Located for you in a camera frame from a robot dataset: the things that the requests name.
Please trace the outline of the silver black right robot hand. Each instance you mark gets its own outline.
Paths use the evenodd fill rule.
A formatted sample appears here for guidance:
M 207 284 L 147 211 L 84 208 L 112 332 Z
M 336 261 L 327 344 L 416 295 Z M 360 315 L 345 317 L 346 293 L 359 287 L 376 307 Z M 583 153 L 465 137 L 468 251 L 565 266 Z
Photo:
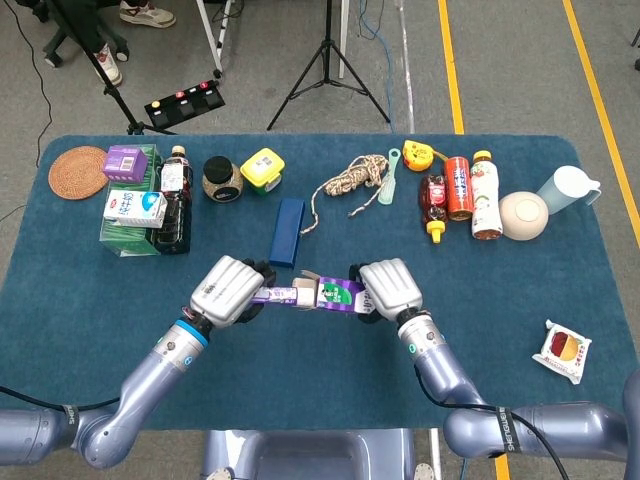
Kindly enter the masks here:
M 365 324 L 380 320 L 403 323 L 422 310 L 423 296 L 406 263 L 400 258 L 352 264 L 349 279 L 361 283 L 374 309 L 359 313 Z

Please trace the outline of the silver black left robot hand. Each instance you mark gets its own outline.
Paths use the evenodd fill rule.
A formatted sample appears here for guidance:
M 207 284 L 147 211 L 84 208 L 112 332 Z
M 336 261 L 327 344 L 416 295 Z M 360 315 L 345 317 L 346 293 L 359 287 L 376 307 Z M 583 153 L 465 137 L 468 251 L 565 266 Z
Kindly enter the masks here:
M 257 291 L 274 281 L 267 262 L 224 255 L 193 291 L 189 308 L 215 328 L 226 328 L 240 322 Z

